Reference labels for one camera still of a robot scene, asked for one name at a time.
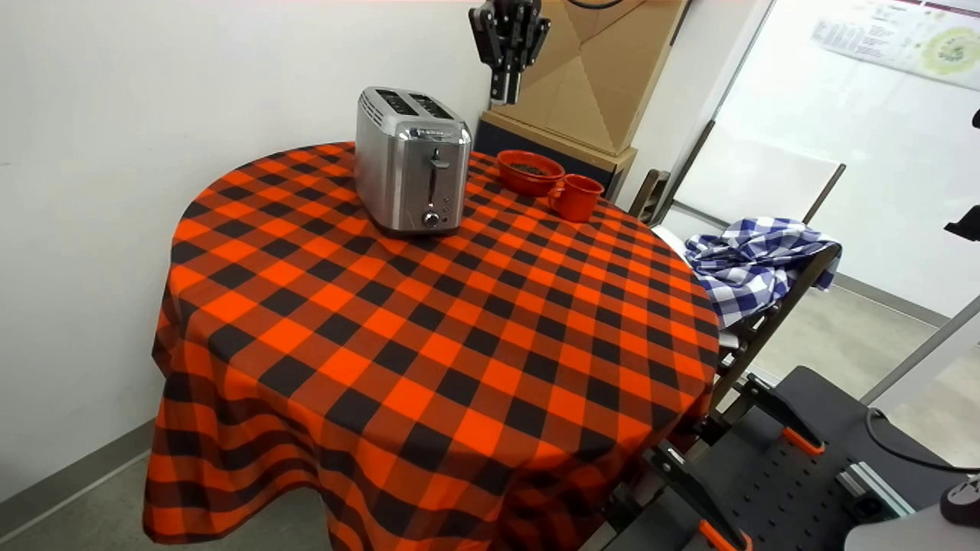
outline baseboard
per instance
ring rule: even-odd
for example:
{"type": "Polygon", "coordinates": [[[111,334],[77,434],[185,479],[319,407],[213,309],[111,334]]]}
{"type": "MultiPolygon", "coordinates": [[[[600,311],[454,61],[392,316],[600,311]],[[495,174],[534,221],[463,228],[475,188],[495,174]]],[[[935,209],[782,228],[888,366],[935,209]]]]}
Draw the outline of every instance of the baseboard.
{"type": "Polygon", "coordinates": [[[79,461],[54,471],[51,479],[16,492],[0,501],[0,548],[16,538],[21,530],[34,528],[47,513],[57,511],[65,501],[85,492],[91,485],[111,479],[121,465],[133,461],[150,449],[152,426],[145,422],[106,448],[83,456],[79,461]]]}
{"type": "Polygon", "coordinates": [[[890,306],[890,309],[897,309],[897,311],[906,311],[906,316],[913,316],[913,320],[919,320],[919,321],[925,321],[925,325],[935,325],[935,328],[949,325],[947,316],[939,316],[939,311],[935,311],[935,309],[925,309],[925,306],[919,306],[919,302],[908,302],[908,300],[902,300],[902,296],[897,296],[897,295],[888,295],[888,290],[882,290],[882,288],[872,288],[872,285],[865,285],[865,281],[856,281],[856,278],[850,278],[850,276],[845,276],[845,273],[837,273],[832,278],[837,278],[841,288],[856,290],[856,295],[862,295],[862,296],[868,296],[868,300],[877,300],[877,302],[884,302],[884,306],[890,306]]]}

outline poster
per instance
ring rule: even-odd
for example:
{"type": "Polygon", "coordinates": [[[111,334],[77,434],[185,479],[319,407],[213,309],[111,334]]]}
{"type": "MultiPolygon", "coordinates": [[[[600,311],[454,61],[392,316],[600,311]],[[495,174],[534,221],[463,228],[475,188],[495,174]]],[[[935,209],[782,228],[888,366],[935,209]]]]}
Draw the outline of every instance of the poster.
{"type": "Polygon", "coordinates": [[[822,49],[980,88],[980,17],[902,0],[847,0],[811,33],[822,49]]]}

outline cardboard box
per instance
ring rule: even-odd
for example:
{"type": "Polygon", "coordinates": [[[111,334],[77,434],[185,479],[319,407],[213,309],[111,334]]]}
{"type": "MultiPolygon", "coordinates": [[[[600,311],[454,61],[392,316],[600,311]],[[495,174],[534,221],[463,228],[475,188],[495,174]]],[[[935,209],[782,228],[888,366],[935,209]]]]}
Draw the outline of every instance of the cardboard box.
{"type": "Polygon", "coordinates": [[[545,49],[522,75],[517,105],[495,105],[492,116],[608,155],[626,149],[683,7],[687,0],[621,0],[612,8],[577,8],[545,0],[545,49]]]}
{"type": "Polygon", "coordinates": [[[537,149],[557,158],[567,172],[587,174],[606,188],[606,200],[616,203],[625,172],[635,166],[637,149],[625,148],[608,155],[575,141],[563,141],[552,133],[514,124],[498,114],[483,114],[477,124],[475,149],[495,155],[498,149],[537,149]]]}

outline toaster knob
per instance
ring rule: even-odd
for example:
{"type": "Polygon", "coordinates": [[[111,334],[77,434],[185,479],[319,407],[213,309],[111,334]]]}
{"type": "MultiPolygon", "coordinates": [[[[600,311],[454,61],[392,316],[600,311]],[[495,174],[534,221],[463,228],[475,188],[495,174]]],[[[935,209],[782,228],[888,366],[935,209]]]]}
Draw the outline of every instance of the toaster knob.
{"type": "Polygon", "coordinates": [[[437,212],[421,212],[421,223],[435,228],[437,223],[437,212]]]}

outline table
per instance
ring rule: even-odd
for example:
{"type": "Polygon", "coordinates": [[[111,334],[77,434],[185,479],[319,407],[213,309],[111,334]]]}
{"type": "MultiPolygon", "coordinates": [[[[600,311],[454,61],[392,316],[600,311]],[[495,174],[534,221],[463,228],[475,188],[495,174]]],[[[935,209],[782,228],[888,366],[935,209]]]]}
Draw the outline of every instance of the table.
{"type": "Polygon", "coordinates": [[[276,152],[179,217],[148,537],[213,538],[314,488],[335,548],[575,548],[704,401],[708,295],[625,212],[557,221],[490,155],[437,238],[375,231],[351,166],[351,143],[276,152]]]}

